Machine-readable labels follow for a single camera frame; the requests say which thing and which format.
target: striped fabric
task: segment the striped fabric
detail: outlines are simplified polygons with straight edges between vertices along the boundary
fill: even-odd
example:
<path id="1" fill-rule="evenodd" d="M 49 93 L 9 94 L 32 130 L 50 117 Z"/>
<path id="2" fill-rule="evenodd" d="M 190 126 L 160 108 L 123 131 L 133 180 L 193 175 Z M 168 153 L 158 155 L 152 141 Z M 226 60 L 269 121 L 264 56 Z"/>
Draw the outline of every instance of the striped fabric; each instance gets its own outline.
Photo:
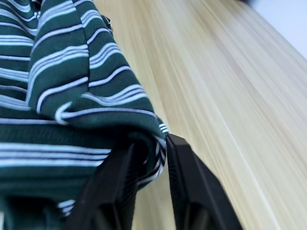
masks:
<path id="1" fill-rule="evenodd" d="M 142 187 L 163 169 L 167 132 L 91 0 L 0 0 L 2 197 L 49 198 L 67 216 L 126 138 L 148 146 Z"/>

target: table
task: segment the table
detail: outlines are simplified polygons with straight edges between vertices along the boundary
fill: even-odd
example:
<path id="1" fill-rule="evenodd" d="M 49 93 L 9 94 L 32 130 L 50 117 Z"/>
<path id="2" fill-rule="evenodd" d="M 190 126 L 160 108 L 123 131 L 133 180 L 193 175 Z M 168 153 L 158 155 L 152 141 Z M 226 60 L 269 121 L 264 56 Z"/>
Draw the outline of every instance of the table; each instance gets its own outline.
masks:
<path id="1" fill-rule="evenodd" d="M 307 229 L 307 62 L 235 0 L 96 0 L 172 133 L 222 182 L 248 230 Z M 173 230 L 168 175 L 134 230 Z"/>

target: fabric fold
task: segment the fabric fold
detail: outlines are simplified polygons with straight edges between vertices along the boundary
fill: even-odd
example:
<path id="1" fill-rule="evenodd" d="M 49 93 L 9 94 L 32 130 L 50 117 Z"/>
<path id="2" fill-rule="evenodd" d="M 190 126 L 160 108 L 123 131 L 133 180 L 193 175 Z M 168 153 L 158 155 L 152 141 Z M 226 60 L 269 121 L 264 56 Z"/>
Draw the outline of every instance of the fabric fold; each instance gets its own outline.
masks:
<path id="1" fill-rule="evenodd" d="M 167 132 L 91 0 L 0 0 L 3 200 L 75 200 L 126 138 L 148 147 L 141 188 L 163 170 Z"/>

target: green striped fabric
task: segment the green striped fabric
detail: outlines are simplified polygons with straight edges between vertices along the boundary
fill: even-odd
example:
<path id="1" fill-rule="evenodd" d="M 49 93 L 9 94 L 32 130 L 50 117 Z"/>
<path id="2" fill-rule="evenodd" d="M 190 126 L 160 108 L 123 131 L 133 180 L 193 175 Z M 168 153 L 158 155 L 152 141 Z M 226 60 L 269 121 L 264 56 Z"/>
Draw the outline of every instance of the green striped fabric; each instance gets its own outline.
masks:
<path id="1" fill-rule="evenodd" d="M 48 198 L 67 216 L 126 138 L 148 146 L 146 185 L 163 169 L 167 132 L 91 0 L 0 0 L 0 208 L 9 229 L 25 229 L 9 196 Z"/>

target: light wood table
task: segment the light wood table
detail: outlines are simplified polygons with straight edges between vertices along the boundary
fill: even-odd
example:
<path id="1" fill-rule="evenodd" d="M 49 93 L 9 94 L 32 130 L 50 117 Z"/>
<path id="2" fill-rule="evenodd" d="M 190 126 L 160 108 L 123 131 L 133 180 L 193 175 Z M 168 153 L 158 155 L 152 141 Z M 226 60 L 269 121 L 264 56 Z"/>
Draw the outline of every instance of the light wood table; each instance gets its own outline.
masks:
<path id="1" fill-rule="evenodd" d="M 155 111 L 221 180 L 244 228 L 306 230 L 307 62 L 235 0 L 95 3 Z M 135 230 L 175 229 L 166 171 L 136 207 Z"/>

